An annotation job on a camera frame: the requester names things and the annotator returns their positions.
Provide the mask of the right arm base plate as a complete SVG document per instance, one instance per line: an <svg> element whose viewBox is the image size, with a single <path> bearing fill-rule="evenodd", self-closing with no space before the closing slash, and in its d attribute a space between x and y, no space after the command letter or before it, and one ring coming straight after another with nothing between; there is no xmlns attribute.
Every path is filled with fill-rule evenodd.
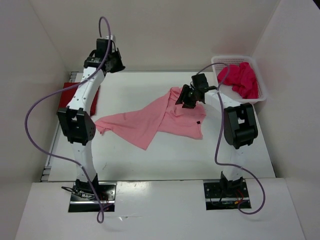
<svg viewBox="0 0 320 240"><path fill-rule="evenodd" d="M250 199L246 182L242 184L240 190L234 190L230 193L222 193L218 181L204 181L203 188L205 200L207 202L218 202L221 199L222 203L227 203Z"/></svg>

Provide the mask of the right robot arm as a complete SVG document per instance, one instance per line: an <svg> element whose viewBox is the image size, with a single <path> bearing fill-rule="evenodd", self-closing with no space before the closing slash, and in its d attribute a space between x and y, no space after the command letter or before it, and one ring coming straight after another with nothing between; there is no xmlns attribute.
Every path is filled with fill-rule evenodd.
<svg viewBox="0 0 320 240"><path fill-rule="evenodd" d="M181 94L176 101L183 108L193 109L201 102L219 110L221 126L214 154L214 162L222 166L219 191L225 197L232 196L243 185L244 160L240 148L250 146L258 136L258 127L253 106L240 103L221 93L215 86L195 88L183 85ZM233 147L233 156L229 162L218 161L218 153L222 138Z"/></svg>

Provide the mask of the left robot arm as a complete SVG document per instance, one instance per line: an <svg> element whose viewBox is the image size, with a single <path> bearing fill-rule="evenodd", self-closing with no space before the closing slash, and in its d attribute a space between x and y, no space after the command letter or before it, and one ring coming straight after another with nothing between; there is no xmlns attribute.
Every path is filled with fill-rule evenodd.
<svg viewBox="0 0 320 240"><path fill-rule="evenodd" d="M58 120L77 162L77 176L73 191L89 200L100 194L98 174L93 164L92 140L96 134L96 125L90 117L95 95L107 73L116 73L125 69L118 48L108 53L100 70L98 66L103 57L94 50L84 62L80 85L66 107L57 111Z"/></svg>

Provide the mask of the light pink t-shirt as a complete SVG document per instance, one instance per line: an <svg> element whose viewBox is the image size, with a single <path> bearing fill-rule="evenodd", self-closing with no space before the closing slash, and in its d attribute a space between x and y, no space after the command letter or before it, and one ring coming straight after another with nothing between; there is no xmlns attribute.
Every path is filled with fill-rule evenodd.
<svg viewBox="0 0 320 240"><path fill-rule="evenodd" d="M172 87L140 110L101 117L95 122L96 129L102 135L112 131L143 150L149 147L157 132L201 140L205 108L198 103L191 109L176 104L181 92L181 87Z"/></svg>

